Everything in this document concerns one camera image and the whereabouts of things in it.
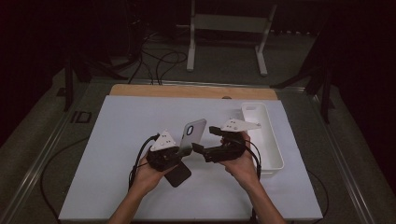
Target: table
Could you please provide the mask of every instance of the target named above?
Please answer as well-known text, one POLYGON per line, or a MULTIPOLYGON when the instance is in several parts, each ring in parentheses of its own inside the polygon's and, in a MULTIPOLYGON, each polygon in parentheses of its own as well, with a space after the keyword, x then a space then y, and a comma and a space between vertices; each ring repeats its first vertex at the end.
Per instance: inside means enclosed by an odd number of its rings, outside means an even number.
MULTIPOLYGON (((237 108, 241 103, 255 102, 257 99, 267 105, 285 161, 284 169, 271 178, 262 178, 261 182, 284 218, 321 218, 286 113, 274 91, 116 85, 103 104, 60 219, 109 218, 127 192, 127 176, 137 150, 149 135, 167 128, 179 141, 186 120, 204 116, 208 124, 216 126, 228 119, 224 114, 238 116, 237 108), (223 96, 232 97, 233 100, 220 100, 223 96)), ((204 133, 201 144, 218 143, 216 136, 204 133)), ((196 153, 183 161, 191 169, 192 176, 176 189, 163 179, 141 203, 135 219, 213 221, 249 218, 251 204, 248 196, 234 178, 224 172, 221 165, 205 163, 202 156, 196 153)))

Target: person's left hand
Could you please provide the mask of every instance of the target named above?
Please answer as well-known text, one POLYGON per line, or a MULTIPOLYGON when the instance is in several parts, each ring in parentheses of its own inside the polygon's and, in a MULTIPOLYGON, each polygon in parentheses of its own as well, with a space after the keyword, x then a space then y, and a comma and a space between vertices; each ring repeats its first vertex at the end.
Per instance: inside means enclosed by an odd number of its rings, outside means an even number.
POLYGON ((176 167, 174 166, 163 172, 159 172, 148 164, 148 160, 146 159, 146 157, 147 154, 142 159, 140 159, 140 167, 137 168, 136 177, 134 178, 134 183, 131 186, 131 189, 134 192, 138 192, 143 195, 146 195, 150 191, 155 189, 161 178, 163 178, 164 175, 166 175, 176 167))

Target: black phone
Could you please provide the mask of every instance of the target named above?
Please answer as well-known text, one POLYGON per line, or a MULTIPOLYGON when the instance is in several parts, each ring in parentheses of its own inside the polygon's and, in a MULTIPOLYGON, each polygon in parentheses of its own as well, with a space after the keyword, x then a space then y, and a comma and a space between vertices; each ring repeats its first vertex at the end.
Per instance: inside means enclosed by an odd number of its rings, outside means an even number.
POLYGON ((172 185, 172 187, 177 188, 181 183, 191 176, 191 170, 183 163, 175 167, 171 172, 165 175, 165 178, 172 185))

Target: metal frame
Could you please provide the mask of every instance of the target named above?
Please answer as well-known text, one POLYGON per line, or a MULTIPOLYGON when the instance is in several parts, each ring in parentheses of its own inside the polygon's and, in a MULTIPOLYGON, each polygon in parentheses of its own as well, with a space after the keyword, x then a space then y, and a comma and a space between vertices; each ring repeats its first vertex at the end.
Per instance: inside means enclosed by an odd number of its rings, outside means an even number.
POLYGON ((187 71, 194 70, 195 61, 195 29, 221 30, 221 31, 239 31, 262 34, 262 41, 256 46, 257 63, 260 69, 260 75, 268 75, 264 57, 262 55, 265 42, 267 41, 272 20, 276 12, 276 5, 273 5, 268 18, 257 17, 235 17, 221 15, 206 15, 195 13, 195 0, 191 0, 191 25, 190 25, 190 48, 187 60, 187 71))
POLYGON ((331 151, 332 156, 334 158, 335 164, 338 167, 338 170, 340 171, 341 177, 344 180, 350 199, 355 206, 359 218, 361 219, 361 223, 375 224, 376 222, 374 216, 371 213, 370 208, 367 205, 367 202, 364 200, 364 197, 361 193, 361 189, 358 183, 356 182, 355 177, 353 176, 352 172, 349 169, 349 166, 347 165, 347 160, 345 159, 341 148, 339 147, 337 141, 335 140, 335 137, 332 133, 332 128, 330 124, 326 123, 323 117, 321 116, 320 100, 318 99, 318 96, 317 95, 312 96, 309 98, 309 100, 318 117, 319 123, 321 124, 323 130, 327 134, 328 139, 330 140, 330 144, 332 146, 332 151, 331 151))
POLYGON ((88 84, 81 84, 80 87, 77 89, 77 100, 72 103, 69 107, 69 110, 67 112, 64 112, 64 114, 61 116, 54 130, 50 134, 46 144, 41 149, 40 154, 37 156, 32 166, 26 172, 26 175, 18 186, 13 198, 11 199, 7 208, 4 210, 3 214, 0 216, 1 224, 11 223, 13 218, 21 211, 22 206, 29 198, 30 193, 35 187, 35 183, 40 178, 44 166, 50 159, 53 150, 57 147, 58 142, 61 139, 62 133, 64 132, 65 125, 72 117, 73 112, 78 105, 78 102, 81 100, 87 88, 88 84))

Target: wooden board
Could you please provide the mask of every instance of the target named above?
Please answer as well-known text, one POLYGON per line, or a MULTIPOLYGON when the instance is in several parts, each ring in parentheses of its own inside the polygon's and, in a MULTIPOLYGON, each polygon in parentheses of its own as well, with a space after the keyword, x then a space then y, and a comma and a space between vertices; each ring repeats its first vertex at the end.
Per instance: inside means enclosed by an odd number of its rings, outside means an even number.
POLYGON ((117 84, 111 89, 110 95, 155 96, 155 97, 187 97, 249 100, 277 100, 274 90, 241 87, 202 87, 202 86, 152 86, 117 84))

